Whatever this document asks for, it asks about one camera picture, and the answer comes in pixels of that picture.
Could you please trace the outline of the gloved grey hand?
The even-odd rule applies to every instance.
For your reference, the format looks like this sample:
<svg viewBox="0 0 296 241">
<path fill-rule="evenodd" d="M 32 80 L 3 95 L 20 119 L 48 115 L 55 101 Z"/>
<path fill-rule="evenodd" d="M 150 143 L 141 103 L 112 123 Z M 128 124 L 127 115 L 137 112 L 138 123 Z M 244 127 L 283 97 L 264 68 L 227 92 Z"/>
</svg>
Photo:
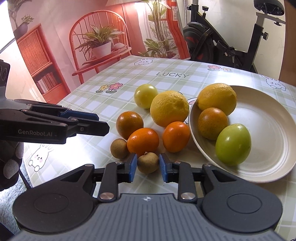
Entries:
<svg viewBox="0 0 296 241">
<path fill-rule="evenodd" d="M 14 186 L 19 178 L 23 159 L 23 143 L 1 140 L 0 144 L 0 191 Z"/>
</svg>

